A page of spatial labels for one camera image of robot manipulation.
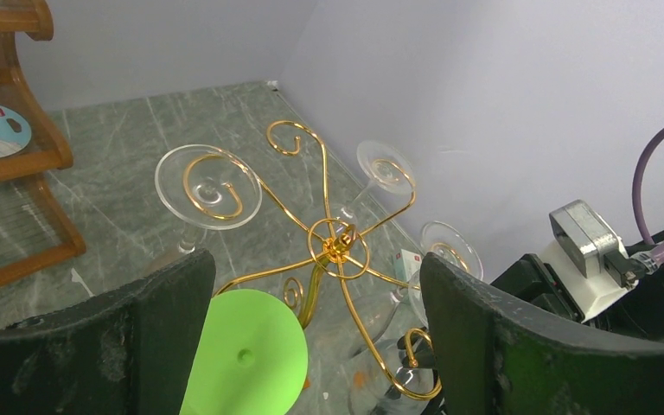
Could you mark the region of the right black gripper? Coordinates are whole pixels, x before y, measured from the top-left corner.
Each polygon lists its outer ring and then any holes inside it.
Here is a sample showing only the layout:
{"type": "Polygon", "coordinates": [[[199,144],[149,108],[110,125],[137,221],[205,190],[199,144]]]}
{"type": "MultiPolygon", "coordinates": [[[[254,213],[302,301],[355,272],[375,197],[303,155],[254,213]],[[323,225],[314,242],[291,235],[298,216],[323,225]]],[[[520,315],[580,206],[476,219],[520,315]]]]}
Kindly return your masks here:
{"type": "MultiPolygon", "coordinates": [[[[523,255],[490,284],[554,315],[582,325],[591,325],[584,319],[584,312],[578,307],[553,267],[544,263],[536,254],[523,255]]],[[[406,335],[401,336],[396,346],[404,353],[403,366],[412,368],[405,349],[405,339],[406,335]]],[[[418,363],[417,369],[429,370],[433,381],[439,381],[431,344],[419,332],[410,335],[410,343],[412,355],[418,363]]],[[[427,401],[426,407],[420,413],[440,414],[440,407],[441,393],[438,393],[427,401]]]]}

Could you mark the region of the clear wine glass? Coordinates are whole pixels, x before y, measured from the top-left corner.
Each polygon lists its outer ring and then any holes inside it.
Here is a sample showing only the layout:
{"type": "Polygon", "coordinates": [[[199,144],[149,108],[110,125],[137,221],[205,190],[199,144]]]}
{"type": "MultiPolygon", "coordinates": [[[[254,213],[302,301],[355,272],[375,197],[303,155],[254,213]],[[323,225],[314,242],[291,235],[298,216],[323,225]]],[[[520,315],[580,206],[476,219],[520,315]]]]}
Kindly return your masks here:
{"type": "MultiPolygon", "coordinates": [[[[466,271],[471,277],[482,280],[484,272],[482,261],[473,246],[452,226],[441,221],[426,223],[420,234],[423,257],[433,252],[446,262],[466,271]]],[[[380,294],[359,297],[354,306],[371,340],[376,343],[386,333],[392,323],[396,310],[403,303],[412,306],[419,321],[426,327],[428,320],[423,304],[423,295],[419,288],[419,270],[409,283],[401,282],[392,290],[380,294]]]]}
{"type": "MultiPolygon", "coordinates": [[[[398,383],[415,393],[426,393],[434,387],[431,369],[403,367],[405,351],[397,348],[394,339],[379,342],[377,349],[398,383]]],[[[427,400],[411,399],[400,393],[369,351],[361,355],[348,395],[350,414],[420,414],[427,405],[427,400]]]]}
{"type": "Polygon", "coordinates": [[[262,204],[260,180],[228,150],[187,144],[168,151],[154,174],[156,193],[183,228],[179,240],[153,259],[146,274],[173,264],[200,247],[209,231],[244,226],[262,204]]]}
{"type": "Polygon", "coordinates": [[[404,195],[415,191],[416,182],[412,166],[399,151],[387,144],[363,141],[358,145],[356,155],[363,173],[368,177],[367,185],[351,201],[331,205],[330,213],[334,219],[358,226],[360,205],[373,188],[404,195]]]}

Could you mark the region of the green plastic wine glass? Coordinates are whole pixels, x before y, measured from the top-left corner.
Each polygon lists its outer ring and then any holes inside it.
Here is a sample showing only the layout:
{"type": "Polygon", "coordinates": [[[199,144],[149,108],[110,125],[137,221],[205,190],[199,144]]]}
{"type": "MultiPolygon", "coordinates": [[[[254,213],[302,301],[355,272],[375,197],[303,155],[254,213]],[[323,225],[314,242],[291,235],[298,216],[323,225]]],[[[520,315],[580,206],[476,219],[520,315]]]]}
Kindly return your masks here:
{"type": "Polygon", "coordinates": [[[261,290],[212,297],[182,414],[285,414],[307,378],[303,329],[287,305],[261,290]]]}

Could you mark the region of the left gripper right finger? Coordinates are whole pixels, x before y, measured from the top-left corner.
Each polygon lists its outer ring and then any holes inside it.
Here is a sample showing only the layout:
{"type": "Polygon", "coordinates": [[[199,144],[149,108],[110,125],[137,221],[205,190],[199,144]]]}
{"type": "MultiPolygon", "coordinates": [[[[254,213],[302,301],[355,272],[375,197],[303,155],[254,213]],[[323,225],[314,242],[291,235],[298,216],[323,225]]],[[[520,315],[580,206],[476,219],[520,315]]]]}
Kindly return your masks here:
{"type": "Polygon", "coordinates": [[[428,331],[452,414],[664,414],[664,343],[566,320],[425,255],[428,331]]]}

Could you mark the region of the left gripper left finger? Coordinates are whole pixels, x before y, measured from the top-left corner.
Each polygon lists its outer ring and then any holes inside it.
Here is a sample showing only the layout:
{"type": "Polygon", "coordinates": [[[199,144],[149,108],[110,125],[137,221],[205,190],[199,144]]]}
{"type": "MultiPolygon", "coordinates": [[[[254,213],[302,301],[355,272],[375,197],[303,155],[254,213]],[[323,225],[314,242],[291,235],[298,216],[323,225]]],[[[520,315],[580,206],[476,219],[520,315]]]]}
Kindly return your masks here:
{"type": "Polygon", "coordinates": [[[201,249],[0,329],[0,414],[177,414],[215,273],[201,249]]]}

